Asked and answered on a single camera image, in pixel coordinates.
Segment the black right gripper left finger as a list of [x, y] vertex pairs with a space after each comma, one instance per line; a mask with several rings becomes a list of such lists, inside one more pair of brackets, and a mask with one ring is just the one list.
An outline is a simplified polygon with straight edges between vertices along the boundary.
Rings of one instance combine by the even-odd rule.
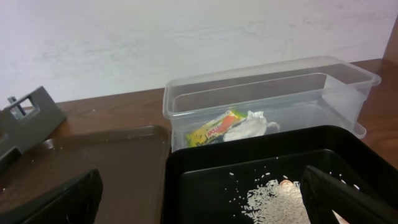
[[83, 172], [1, 214], [1, 223], [94, 223], [103, 193], [97, 169]]

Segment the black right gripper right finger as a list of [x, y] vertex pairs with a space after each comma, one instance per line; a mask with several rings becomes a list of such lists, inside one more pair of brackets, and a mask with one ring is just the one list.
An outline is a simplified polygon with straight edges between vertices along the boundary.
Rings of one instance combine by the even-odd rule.
[[300, 192], [311, 223], [397, 223], [397, 210], [313, 167], [306, 166]]

